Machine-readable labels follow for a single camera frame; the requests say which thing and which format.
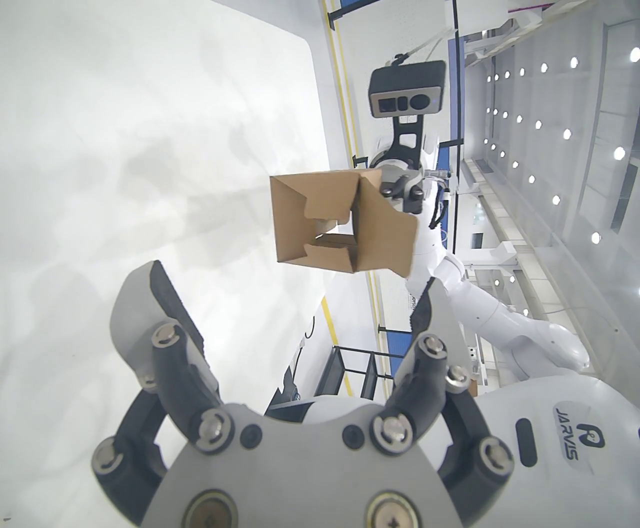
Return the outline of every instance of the jarvis logo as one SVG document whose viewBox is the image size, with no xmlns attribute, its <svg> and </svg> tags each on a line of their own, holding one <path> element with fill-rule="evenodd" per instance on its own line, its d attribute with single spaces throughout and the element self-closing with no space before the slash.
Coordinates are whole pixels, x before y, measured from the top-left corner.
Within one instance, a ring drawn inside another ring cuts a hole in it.
<svg viewBox="0 0 640 528">
<path fill-rule="evenodd" d="M 593 474 L 589 449 L 585 448 L 605 446 L 602 430 L 593 425 L 600 422 L 595 412 L 584 403 L 562 401 L 554 406 L 554 418 L 563 458 L 574 469 Z"/>
</svg>

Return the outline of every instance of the metal screw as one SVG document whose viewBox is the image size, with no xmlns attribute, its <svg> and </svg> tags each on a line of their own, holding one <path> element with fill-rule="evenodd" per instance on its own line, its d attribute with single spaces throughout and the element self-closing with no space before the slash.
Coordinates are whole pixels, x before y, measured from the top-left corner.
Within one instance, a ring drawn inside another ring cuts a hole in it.
<svg viewBox="0 0 640 528">
<path fill-rule="evenodd" d="M 144 374 L 143 376 L 138 377 L 138 382 L 142 388 L 147 390 L 156 388 L 156 379 L 152 374 Z"/>
<path fill-rule="evenodd" d="M 209 490 L 195 497 L 184 512 L 183 528 L 235 528 L 238 512 L 226 493 Z"/>
<path fill-rule="evenodd" d="M 430 335 L 427 339 L 424 340 L 424 344 L 427 348 L 433 352 L 442 352 L 444 350 L 444 343 L 438 337 L 434 335 Z"/>
<path fill-rule="evenodd" d="M 196 447 L 207 454 L 222 451 L 231 441 L 234 423 L 222 409 L 208 409 L 200 416 Z"/>
<path fill-rule="evenodd" d="M 480 442 L 480 459 L 487 469 L 501 477 L 510 475 L 515 466 L 509 450 L 494 436 Z"/>
<path fill-rule="evenodd" d="M 103 440 L 93 452 L 91 465 L 98 475 L 108 475 L 120 465 L 124 455 L 118 453 L 113 445 L 113 436 Z"/>
<path fill-rule="evenodd" d="M 402 442 L 406 438 L 406 429 L 398 418 L 389 416 L 382 422 L 382 436 L 389 442 Z"/>
<path fill-rule="evenodd" d="M 371 424 L 372 439 L 381 451 L 389 454 L 402 454 L 413 443 L 413 429 L 406 416 L 389 416 L 384 420 L 376 416 Z"/>
<path fill-rule="evenodd" d="M 444 359 L 447 357 L 447 350 L 442 340 L 432 333 L 422 333 L 418 336 L 418 347 L 427 356 L 433 359 Z"/>
<path fill-rule="evenodd" d="M 367 517 L 372 528 L 418 528 L 418 517 L 402 495 L 382 493 L 369 505 Z"/>
<path fill-rule="evenodd" d="M 471 385 L 471 377 L 467 369 L 460 365 L 452 365 L 447 368 L 447 391 L 452 394 L 460 394 Z"/>
<path fill-rule="evenodd" d="M 165 323 L 156 328 L 151 336 L 151 343 L 156 348 L 167 348 L 176 343 L 180 336 L 175 333 L 175 325 L 173 323 Z"/>
<path fill-rule="evenodd" d="M 223 422 L 217 415 L 203 420 L 198 428 L 200 439 L 213 444 L 222 436 L 222 425 Z"/>
</svg>

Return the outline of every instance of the screw head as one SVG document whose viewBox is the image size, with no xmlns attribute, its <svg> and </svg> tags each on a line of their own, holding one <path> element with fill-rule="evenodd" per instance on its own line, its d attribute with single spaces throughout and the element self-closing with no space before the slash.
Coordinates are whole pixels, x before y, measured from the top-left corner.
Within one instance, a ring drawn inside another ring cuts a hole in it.
<svg viewBox="0 0 640 528">
<path fill-rule="evenodd" d="M 444 350 L 444 343 L 434 335 L 430 335 L 427 339 L 425 339 L 424 344 L 429 350 L 432 350 L 434 352 L 442 352 Z"/>
<path fill-rule="evenodd" d="M 467 369 L 460 365 L 450 365 L 447 368 L 446 389 L 452 394 L 460 394 L 471 385 L 471 377 Z"/>
<path fill-rule="evenodd" d="M 488 436 L 480 442 L 480 459 L 485 467 L 500 477 L 513 473 L 515 463 L 508 448 L 495 436 Z"/>
<path fill-rule="evenodd" d="M 237 508 L 226 493 L 218 490 L 203 492 L 191 501 L 184 512 L 182 528 L 235 528 Z"/>
<path fill-rule="evenodd" d="M 158 328 L 151 336 L 151 343 L 156 348 L 167 348 L 176 343 L 180 336 L 175 332 L 173 323 L 165 323 Z"/>
<path fill-rule="evenodd" d="M 364 433 L 356 425 L 348 425 L 342 430 L 342 441 L 349 449 L 357 450 L 364 445 Z"/>
<path fill-rule="evenodd" d="M 262 441 L 262 429 L 258 424 L 246 426 L 240 433 L 240 444 L 245 449 L 255 449 Z"/>
<path fill-rule="evenodd" d="M 385 492 L 377 496 L 367 510 L 368 526 L 372 528 L 418 528 L 413 506 L 402 495 Z"/>
<path fill-rule="evenodd" d="M 198 435 L 205 442 L 213 444 L 222 436 L 223 422 L 219 416 L 214 415 L 202 421 L 198 428 Z"/>
<path fill-rule="evenodd" d="M 406 438 L 406 429 L 398 418 L 389 416 L 382 422 L 382 435 L 389 442 L 403 442 Z"/>
<path fill-rule="evenodd" d="M 371 437 L 374 445 L 383 453 L 398 455 L 411 448 L 413 429 L 403 414 L 384 419 L 376 416 L 371 422 Z"/>
<path fill-rule="evenodd" d="M 437 335 L 423 332 L 417 338 L 418 347 L 427 356 L 433 359 L 444 359 L 447 357 L 445 344 Z"/>
<path fill-rule="evenodd" d="M 196 447 L 203 453 L 215 454 L 227 448 L 234 434 L 234 421 L 220 408 L 211 408 L 200 416 Z"/>
<path fill-rule="evenodd" d="M 113 436 L 103 440 L 93 452 L 91 465 L 93 471 L 98 475 L 108 475 L 115 471 L 124 459 L 122 453 L 116 452 L 113 440 Z"/>
</svg>

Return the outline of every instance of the logo icon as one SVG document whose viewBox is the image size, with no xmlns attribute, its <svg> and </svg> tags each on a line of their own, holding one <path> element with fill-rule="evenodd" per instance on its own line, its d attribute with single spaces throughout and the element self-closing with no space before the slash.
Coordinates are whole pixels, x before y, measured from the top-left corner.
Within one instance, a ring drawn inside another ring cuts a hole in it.
<svg viewBox="0 0 640 528">
<path fill-rule="evenodd" d="M 604 447 L 604 436 L 599 427 L 589 424 L 578 424 L 575 428 L 585 431 L 583 435 L 578 437 L 578 440 L 580 440 L 583 445 L 587 447 Z"/>
</svg>

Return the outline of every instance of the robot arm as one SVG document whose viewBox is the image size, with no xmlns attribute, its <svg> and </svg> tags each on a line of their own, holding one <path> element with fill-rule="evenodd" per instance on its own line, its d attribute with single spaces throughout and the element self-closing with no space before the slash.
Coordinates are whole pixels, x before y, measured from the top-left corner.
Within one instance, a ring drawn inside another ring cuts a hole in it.
<svg viewBox="0 0 640 528">
<path fill-rule="evenodd" d="M 433 281 L 416 309 L 415 338 L 385 405 L 365 400 L 344 412 L 324 404 L 338 397 L 295 402 L 291 423 L 221 400 L 191 336 L 197 330 L 186 330 L 191 318 L 179 309 L 170 282 L 152 286 L 153 270 L 166 276 L 159 267 L 134 271 L 118 295 L 111 333 L 142 390 L 117 434 L 92 458 L 99 484 L 133 524 L 461 528 L 495 502 L 514 459 L 490 434 L 467 390 L 468 375 L 450 364 L 451 329 L 442 328 L 444 339 L 433 333 L 439 324 Z M 136 332 L 131 320 L 140 314 L 146 316 Z M 182 322 L 171 317 L 176 314 Z M 311 406 L 322 419 L 305 421 Z M 436 471 L 418 442 L 440 414 L 452 445 Z M 169 470 L 154 444 L 165 415 L 187 440 Z"/>
<path fill-rule="evenodd" d="M 438 181 L 422 181 L 424 205 L 418 217 L 411 274 L 406 286 L 419 298 L 431 277 L 442 281 L 456 319 L 500 350 L 520 380 L 572 374 L 589 366 L 580 340 L 559 324 L 529 319 L 465 278 L 462 262 L 442 245 L 440 226 L 431 228 Z"/>
</svg>

